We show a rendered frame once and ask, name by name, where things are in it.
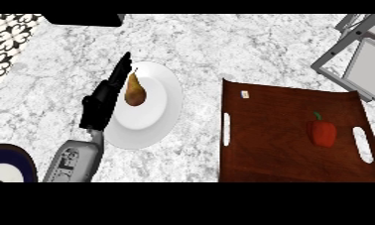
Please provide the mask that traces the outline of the white round plate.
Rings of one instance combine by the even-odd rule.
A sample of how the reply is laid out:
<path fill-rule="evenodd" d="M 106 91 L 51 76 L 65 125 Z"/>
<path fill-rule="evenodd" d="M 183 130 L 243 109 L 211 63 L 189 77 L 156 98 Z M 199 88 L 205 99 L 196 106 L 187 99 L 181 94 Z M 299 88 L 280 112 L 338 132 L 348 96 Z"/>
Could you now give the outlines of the white round plate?
<path fill-rule="evenodd" d="M 183 105 L 180 82 L 168 67 L 152 61 L 131 66 L 146 99 L 139 106 L 130 106 L 124 101 L 127 85 L 122 86 L 103 130 L 105 140 L 125 150 L 146 148 L 162 140 L 177 123 Z"/>

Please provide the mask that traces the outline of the black and white patterned cloth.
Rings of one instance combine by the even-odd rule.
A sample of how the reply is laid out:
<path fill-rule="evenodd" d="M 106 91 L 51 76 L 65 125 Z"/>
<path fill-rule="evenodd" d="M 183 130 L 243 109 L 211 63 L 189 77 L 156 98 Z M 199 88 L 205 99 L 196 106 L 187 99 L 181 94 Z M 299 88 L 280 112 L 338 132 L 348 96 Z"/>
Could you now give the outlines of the black and white patterned cloth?
<path fill-rule="evenodd" d="M 0 78 L 10 71 L 41 20 L 41 14 L 0 14 Z"/>

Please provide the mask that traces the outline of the brown pear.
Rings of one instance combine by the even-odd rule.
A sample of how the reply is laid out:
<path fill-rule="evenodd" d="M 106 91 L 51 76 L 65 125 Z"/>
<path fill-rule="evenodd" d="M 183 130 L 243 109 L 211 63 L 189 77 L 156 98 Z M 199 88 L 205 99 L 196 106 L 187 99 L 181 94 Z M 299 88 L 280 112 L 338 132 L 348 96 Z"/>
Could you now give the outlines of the brown pear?
<path fill-rule="evenodd" d="M 128 76 L 127 87 L 124 92 L 124 101 L 130 106 L 139 106 L 146 99 L 146 91 L 142 87 L 136 73 Z"/>

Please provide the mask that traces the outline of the dark brown wooden tray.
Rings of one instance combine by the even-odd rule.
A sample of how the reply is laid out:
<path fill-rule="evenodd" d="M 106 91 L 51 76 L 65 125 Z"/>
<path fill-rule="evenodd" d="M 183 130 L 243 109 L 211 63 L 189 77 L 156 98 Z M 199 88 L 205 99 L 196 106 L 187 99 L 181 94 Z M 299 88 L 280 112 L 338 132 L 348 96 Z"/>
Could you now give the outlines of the dark brown wooden tray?
<path fill-rule="evenodd" d="M 218 181 L 375 182 L 375 134 L 359 93 L 223 82 Z M 305 124 L 336 127 L 329 148 Z"/>

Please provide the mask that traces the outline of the black appliance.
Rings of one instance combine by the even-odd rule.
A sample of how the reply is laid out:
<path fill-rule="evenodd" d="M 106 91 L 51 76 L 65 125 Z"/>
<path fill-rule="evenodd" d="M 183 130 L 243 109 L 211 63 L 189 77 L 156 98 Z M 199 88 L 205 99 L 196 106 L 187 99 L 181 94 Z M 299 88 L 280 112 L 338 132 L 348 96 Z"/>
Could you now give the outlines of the black appliance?
<path fill-rule="evenodd" d="M 44 18 L 56 25 L 119 27 L 124 14 L 44 14 Z"/>

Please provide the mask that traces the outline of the dark blue rimmed plate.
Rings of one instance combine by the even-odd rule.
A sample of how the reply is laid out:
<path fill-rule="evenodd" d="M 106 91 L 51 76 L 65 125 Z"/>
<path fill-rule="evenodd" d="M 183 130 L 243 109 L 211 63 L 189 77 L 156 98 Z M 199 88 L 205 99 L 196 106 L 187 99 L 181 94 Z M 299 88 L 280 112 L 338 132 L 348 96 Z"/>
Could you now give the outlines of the dark blue rimmed plate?
<path fill-rule="evenodd" d="M 29 154 L 12 144 L 0 144 L 0 182 L 37 181 L 37 169 Z"/>

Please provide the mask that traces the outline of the red bell pepper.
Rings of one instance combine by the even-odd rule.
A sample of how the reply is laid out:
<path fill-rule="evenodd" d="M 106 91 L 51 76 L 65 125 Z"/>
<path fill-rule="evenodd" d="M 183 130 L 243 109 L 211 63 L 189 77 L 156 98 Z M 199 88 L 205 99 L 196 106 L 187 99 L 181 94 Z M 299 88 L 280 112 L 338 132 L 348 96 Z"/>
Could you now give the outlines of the red bell pepper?
<path fill-rule="evenodd" d="M 330 148 L 336 139 L 335 125 L 322 119 L 320 113 L 313 112 L 314 120 L 305 123 L 305 133 L 316 146 Z"/>

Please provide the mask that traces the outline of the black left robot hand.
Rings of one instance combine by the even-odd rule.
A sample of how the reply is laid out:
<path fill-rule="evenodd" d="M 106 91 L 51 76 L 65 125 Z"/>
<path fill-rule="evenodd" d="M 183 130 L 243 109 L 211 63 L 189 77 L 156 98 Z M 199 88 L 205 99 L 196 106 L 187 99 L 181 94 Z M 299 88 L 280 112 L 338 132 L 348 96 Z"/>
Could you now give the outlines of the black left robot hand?
<path fill-rule="evenodd" d="M 105 129 L 112 115 L 118 93 L 130 72 L 131 59 L 130 53 L 125 53 L 115 65 L 109 78 L 99 83 L 93 94 L 82 99 L 84 112 L 80 123 L 82 129 L 97 131 Z"/>

